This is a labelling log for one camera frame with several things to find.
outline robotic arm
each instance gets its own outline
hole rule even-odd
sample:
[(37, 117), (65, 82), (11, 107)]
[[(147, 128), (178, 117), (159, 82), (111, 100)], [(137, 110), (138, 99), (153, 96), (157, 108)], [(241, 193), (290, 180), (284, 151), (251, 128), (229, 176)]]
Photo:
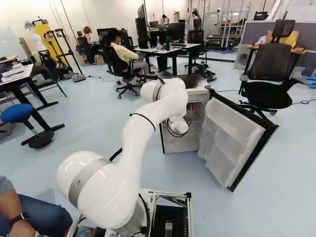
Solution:
[(179, 79), (151, 81), (143, 85), (142, 98), (149, 102), (131, 115), (122, 134), (123, 151), (113, 163), (103, 156), (76, 152), (57, 171), (61, 193), (97, 226), (122, 233), (137, 214), (142, 157), (156, 127), (169, 118), (171, 129), (185, 133), (188, 94)]

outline backpack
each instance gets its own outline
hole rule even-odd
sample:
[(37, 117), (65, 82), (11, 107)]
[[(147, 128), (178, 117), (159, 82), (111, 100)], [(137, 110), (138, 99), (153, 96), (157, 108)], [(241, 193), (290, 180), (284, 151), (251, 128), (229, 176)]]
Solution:
[(96, 65), (104, 65), (105, 64), (104, 59), (100, 54), (97, 54), (94, 56), (94, 61), (95, 61)]

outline water bottle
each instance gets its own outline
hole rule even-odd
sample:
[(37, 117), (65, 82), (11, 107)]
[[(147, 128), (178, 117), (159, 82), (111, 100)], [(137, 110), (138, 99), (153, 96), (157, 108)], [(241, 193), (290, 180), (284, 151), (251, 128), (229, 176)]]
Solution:
[(161, 49), (161, 43), (159, 41), (159, 36), (157, 36), (157, 49), (160, 50)]

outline blue stool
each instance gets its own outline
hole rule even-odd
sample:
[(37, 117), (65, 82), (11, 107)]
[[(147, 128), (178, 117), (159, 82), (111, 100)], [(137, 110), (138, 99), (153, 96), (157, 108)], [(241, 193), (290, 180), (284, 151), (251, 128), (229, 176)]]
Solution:
[(38, 133), (34, 129), (34, 127), (28, 120), (33, 110), (34, 108), (30, 104), (13, 105), (7, 108), (5, 111), (3, 111), (3, 113), (0, 115), (0, 119), (3, 122), (24, 123), (28, 127), (28, 129), (34, 133), (34, 136), (22, 142), (21, 145), (29, 144), (29, 147), (31, 148), (41, 148), (48, 145), (52, 141), (54, 137), (54, 132), (52, 130), (49, 130)]

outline blue jeans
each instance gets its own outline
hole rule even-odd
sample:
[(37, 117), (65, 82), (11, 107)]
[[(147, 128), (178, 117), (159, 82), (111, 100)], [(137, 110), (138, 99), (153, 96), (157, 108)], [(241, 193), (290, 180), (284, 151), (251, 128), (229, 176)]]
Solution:
[[(73, 223), (68, 211), (61, 206), (20, 194), (19, 198), (29, 223), (40, 235), (63, 237)], [(0, 213), (0, 236), (6, 236), (10, 230), (10, 221)]]

